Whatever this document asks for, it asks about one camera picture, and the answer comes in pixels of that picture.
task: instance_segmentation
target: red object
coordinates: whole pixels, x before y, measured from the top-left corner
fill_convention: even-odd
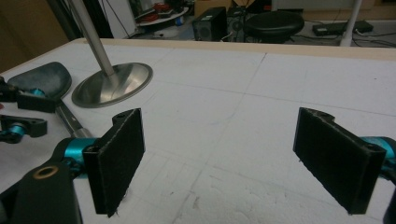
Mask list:
[[[271,5],[264,6],[264,11],[271,11],[271,9],[272,9]]]
[[[160,16],[156,13],[148,14],[147,16],[144,16],[139,19],[139,22],[151,22],[151,21],[156,21],[160,18]]]
[[[154,4],[154,7],[152,7],[152,8],[154,8],[154,10],[156,12],[163,12],[163,11],[168,11],[171,9],[171,7],[165,3],[156,3],[156,4]]]

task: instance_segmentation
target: black rubber pad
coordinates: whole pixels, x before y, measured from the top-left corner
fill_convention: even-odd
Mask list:
[[[47,63],[12,77],[7,83],[23,91],[40,89],[50,99],[59,100],[72,85],[72,78],[61,63]]]
[[[114,126],[83,152],[96,213],[113,216],[145,152],[140,109],[118,114]]]
[[[294,152],[349,214],[364,214],[386,151],[333,120],[332,115],[300,108]]]

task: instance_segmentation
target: silver metal disc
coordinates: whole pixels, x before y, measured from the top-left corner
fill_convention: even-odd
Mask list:
[[[114,74],[99,71],[82,81],[73,91],[75,105],[96,108],[113,105],[145,88],[152,79],[152,69],[143,63],[112,66]]]

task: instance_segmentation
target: white pole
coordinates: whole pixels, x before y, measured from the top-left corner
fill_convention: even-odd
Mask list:
[[[361,0],[355,0],[352,10],[352,15],[349,18],[346,31],[344,32],[343,38],[341,39],[341,43],[340,43],[341,47],[350,47],[350,44],[352,42],[353,27],[355,26],[355,22],[356,19],[358,18],[360,9],[361,9]]]

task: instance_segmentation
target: black box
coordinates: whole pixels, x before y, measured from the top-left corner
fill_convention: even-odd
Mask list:
[[[227,14],[225,7],[212,7],[192,22],[197,41],[227,41]]]
[[[320,25],[312,26],[312,31],[317,36],[342,35],[346,29],[347,29],[346,22],[336,22],[336,23],[320,24]],[[373,25],[368,23],[367,21],[356,21],[353,29],[358,30],[360,33],[372,32]]]

